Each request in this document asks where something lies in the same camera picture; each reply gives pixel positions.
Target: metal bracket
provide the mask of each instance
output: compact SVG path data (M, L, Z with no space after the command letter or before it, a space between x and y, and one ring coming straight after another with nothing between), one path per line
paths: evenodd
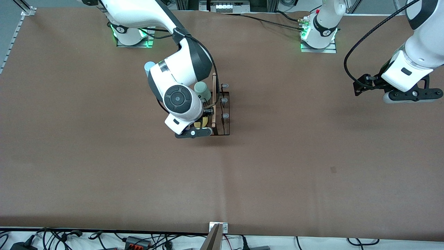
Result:
M32 6L29 6L29 4L24 0L12 0L17 6L22 9L22 16L33 16L36 13L36 9Z
M222 232L223 234L227 234L228 233L228 223L227 222L210 222L210 228L209 231L211 231L211 229L214 227L214 225L216 224L222 224Z
M223 223L220 222L210 222L213 223L213 227L210 226L211 230L205 241L203 242L200 250L220 250L222 244L223 236Z
M359 7L359 5L361 4L362 0L355 0L355 2L353 3L353 5L351 5L351 3L349 5L351 5L349 8L347 8L347 13L351 14L354 13L356 11L356 9Z
M37 10L37 8L34 8L34 7L32 7L32 6L29 6L29 12L24 12L24 11L22 11L22 13L20 14L21 16L33 16L33 15L35 15L36 14L36 10Z

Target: brown table surface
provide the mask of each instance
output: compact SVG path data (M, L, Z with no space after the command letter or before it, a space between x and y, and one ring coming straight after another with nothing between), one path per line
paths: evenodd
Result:
M0 76L0 225L444 241L442 101L355 97L343 69L384 17L344 17L338 54L315 54L291 29L175 14L230 84L231 135L179 140L164 125L143 65L172 39L116 48L101 12L40 8ZM351 72L376 74L411 34L403 16L387 23Z

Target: circular joint cap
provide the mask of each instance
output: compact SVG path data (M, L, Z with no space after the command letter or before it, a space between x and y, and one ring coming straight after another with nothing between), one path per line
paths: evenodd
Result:
M174 85L165 92L165 106L172 112L183 114L190 110L191 93L182 85Z

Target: black cable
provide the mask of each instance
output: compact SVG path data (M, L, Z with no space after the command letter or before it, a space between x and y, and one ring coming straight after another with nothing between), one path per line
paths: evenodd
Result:
M143 29L147 29L147 30L154 30L154 31L161 31L161 32L169 32L166 29L161 29L161 28L143 28Z
M61 241L58 241L58 242L57 242L57 244L56 244L54 250L57 250L57 246L59 245L60 242L61 242Z
M247 238L245 238L245 236L241 235L242 237L242 241L244 243L244 247L242 248L242 250L250 250L250 247L248 246L248 242L247 242Z
M157 100L157 103L159 103L159 106L165 111L165 112L167 112L168 114L170 113L161 103L160 103L160 101L159 100Z
M47 250L47 247L46 247L46 241L45 241L46 232L47 232L47 230L46 230L46 228L45 228L45 231L43 232L43 238L42 238L42 245L43 245L43 249L45 249L45 250Z
M57 239L59 240L59 241L57 242L56 246L55 246L55 250L57 249L57 245L58 245L60 242L62 242L63 245L65 246L65 250L66 250L66 249L72 250L72 248L71 248L71 247L65 242L66 239L63 240L63 239L59 236L58 233L56 233L55 231L53 231L53 230L51 230L51 229L47 229L47 228L45 228L45 231L46 231L46 230L48 230L49 232L51 232L52 235L54 235L54 237L57 238Z
M277 10L276 13L280 13L280 14L282 14L282 15L283 15L286 19L288 19L288 20L292 20L292 21L297 22L297 19L294 19L294 18L289 17L287 14L285 14L284 12L282 12L282 11L280 11L280 10Z
M172 37L173 36L172 34L166 35L166 36L153 36L153 35L151 35L150 33L146 32L146 31L144 31L141 28L139 30L142 31L143 33L145 33L147 36L151 36L154 39L163 39L163 38L167 38L167 37Z
M300 28L300 27L294 27L294 26L290 26L290 25L275 23L275 22L264 20L264 19L257 18L257 17L254 17L254 16L244 16L244 17L253 18L253 19L256 19L256 20L259 20L259 21L262 21L262 22L266 22L266 23L270 23L270 24L274 24L274 25L279 25L279 26L282 26L282 27L293 28L293 29L296 29L296 30L299 30L299 31L304 31L304 29Z
M104 245L103 242L102 242L102 239L100 238L100 234L97 236L97 238L99 238L99 242L100 242L100 244L102 245L103 250L107 250L107 248L105 247L105 245Z
M48 249L49 249L49 250L51 249L52 243L53 243L54 240L55 240L55 236L54 236L54 235L52 235L51 237L52 237L52 240L51 240L51 238L49 238L49 239L51 240L51 242L49 242L49 246L48 246Z
M163 245L165 245L166 243L171 242L172 240L177 239L177 238L179 238L179 237L181 237L181 235L178 235L178 236L175 236L175 237L173 237L173 238L171 238L171 239L169 239L169 240L166 240L165 242L161 243L159 246L154 247L152 250L156 250L156 249L159 248L160 246L163 246Z
M296 236L296 243L297 243L297 246L299 247L299 250L302 250L302 247L299 244L299 237L298 236Z
M358 244L351 242L350 238L347 238L347 242L350 245L361 247L361 250L364 250L364 246L374 246L374 245L378 244L380 241L379 239L376 239L376 241L373 243L362 243L358 238L355 238L355 239L356 239L356 241L358 241Z
M383 24L385 24L386 22L388 22L390 19L394 18L396 15L398 15L399 13L403 12L405 9L407 9L408 7L414 5L415 3L417 3L419 0L413 0L412 2L410 2L409 4L405 5L404 7L400 8L399 10L395 11L392 15L390 15L389 17L387 17L386 19L384 19L382 22L378 23L375 27L373 27L369 32L367 32L367 34L365 34L351 49L350 51L347 53L347 55L344 58L344 69L345 72L347 73L347 75L356 83L358 83L359 85L361 85L364 88L368 88L368 89L383 89L386 85L382 85L382 86L378 86L378 87L373 87L373 86L369 86L369 85L365 85L363 83L361 83L360 81L358 81L358 79L356 79L354 76L352 76L352 74L349 71L349 68L347 67L347 61L350 57L350 55L352 54L352 52L359 46L359 44L362 43L362 41L364 41L368 36L370 36L375 30L377 30L379 27L381 27Z
M121 241L123 241L123 242L126 242L126 241L127 241L127 238L125 238L125 237L121 238L121 237L118 236L116 233L114 233L114 235L115 235L117 238L119 238Z
M6 237L6 239L5 239L4 242L1 244L0 249L2 249L3 246L6 244L6 242L8 241L8 239L9 239L9 234L3 234L2 236L0 236L0 239L3 238L3 237Z
M316 10L316 9L318 9L318 8L320 8L320 7L322 7L322 5L319 5L319 6L317 6L316 8L310 10L310 13L311 13L313 10Z
M352 243L352 242L350 241L350 238L347 238L347 241L348 241L350 244L352 244L353 246L359 246L359 247L361 247L361 250L364 250L364 246L362 245L361 241L360 241L358 238L355 238L355 239L358 241L359 244L354 244L354 243Z
M24 246L24 247L30 247L30 246L32 245L32 241L34 240L34 237L35 237L37 234L39 234L39 233L41 233L41 232L43 232L43 231L46 232L46 230L47 230L46 227L37 230L35 234L31 235L31 236L26 240L26 242L23 244L23 246Z

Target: metal clamp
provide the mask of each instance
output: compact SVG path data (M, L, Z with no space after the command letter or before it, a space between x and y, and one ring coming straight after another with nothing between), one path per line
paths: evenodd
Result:
M14 3L22 9L22 16L33 16L36 13L37 8L34 8L30 6L26 1L24 0L12 0Z

